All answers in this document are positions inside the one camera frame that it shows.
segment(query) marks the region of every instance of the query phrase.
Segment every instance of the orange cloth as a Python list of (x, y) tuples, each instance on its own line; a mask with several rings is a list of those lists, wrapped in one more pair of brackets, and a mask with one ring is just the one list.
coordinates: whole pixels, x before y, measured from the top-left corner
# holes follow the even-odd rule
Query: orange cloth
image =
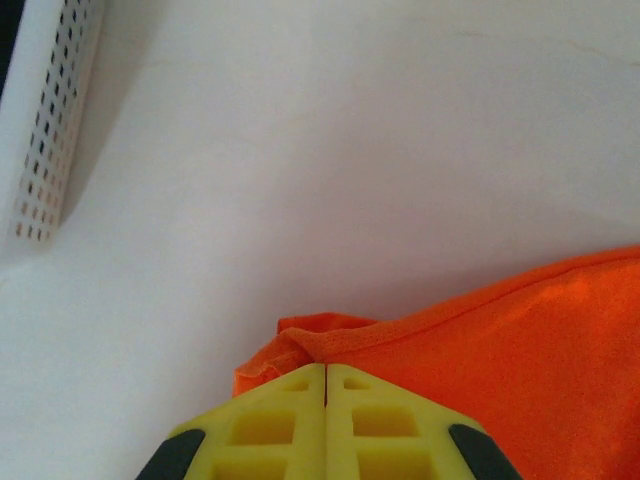
[(465, 413), (527, 479), (640, 479), (640, 247), (533, 270), (393, 322), (283, 319), (242, 393), (344, 363)]

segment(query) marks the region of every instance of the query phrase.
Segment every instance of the yellow plastic object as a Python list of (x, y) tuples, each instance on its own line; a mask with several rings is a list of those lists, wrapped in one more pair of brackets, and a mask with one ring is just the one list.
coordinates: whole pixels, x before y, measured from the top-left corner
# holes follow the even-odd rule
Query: yellow plastic object
[(325, 367), (307, 365), (176, 428), (206, 433), (185, 480), (325, 478)]
[(176, 428), (137, 480), (521, 480), (482, 426), (345, 365), (308, 365)]
[(452, 424), (482, 426), (345, 365), (327, 370), (327, 478), (474, 480), (449, 435)]

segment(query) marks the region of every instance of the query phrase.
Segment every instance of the white surface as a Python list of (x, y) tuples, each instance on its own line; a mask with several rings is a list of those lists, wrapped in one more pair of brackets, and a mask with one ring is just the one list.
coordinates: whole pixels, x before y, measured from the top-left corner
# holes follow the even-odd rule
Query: white surface
[(0, 477), (134, 478), (280, 316), (637, 241), (640, 7), (561, 3), (112, 0), (68, 218), (0, 288)]

